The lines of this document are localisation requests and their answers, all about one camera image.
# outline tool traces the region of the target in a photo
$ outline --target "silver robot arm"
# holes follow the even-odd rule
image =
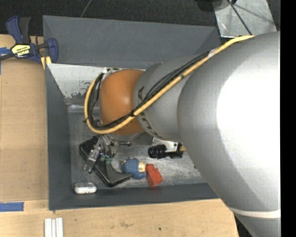
[[[184,144],[253,237],[281,235],[279,54],[280,32],[233,44],[137,117],[150,135]],[[135,86],[134,106],[192,58],[146,70]]]

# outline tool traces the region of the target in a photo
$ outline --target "floor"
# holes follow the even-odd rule
[[[42,36],[42,15],[80,17],[90,0],[0,0],[0,33],[14,15],[30,16],[29,34]],[[281,0],[267,0],[274,24],[281,29]],[[92,0],[83,17],[168,24],[217,26],[210,0]],[[238,222],[240,237],[250,234]]]

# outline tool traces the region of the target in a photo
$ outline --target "orange object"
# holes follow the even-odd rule
[[[163,178],[157,168],[153,166],[153,164],[146,165],[146,172],[147,172],[147,180],[149,185],[156,186],[157,184],[163,181]]]
[[[103,80],[100,88],[100,119],[103,124],[111,123],[134,109],[134,88],[143,72],[142,70],[125,69],[117,71]],[[142,131],[142,127],[135,118],[113,134],[130,135]]]

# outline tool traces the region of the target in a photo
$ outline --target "red object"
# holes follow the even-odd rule
[[[149,185],[156,186],[163,181],[163,178],[157,168],[154,168],[153,164],[146,165],[147,180]]]

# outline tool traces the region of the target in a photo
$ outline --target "blue toy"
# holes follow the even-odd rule
[[[136,158],[125,160],[122,169],[124,173],[131,173],[135,179],[143,179],[147,176],[146,164]]]

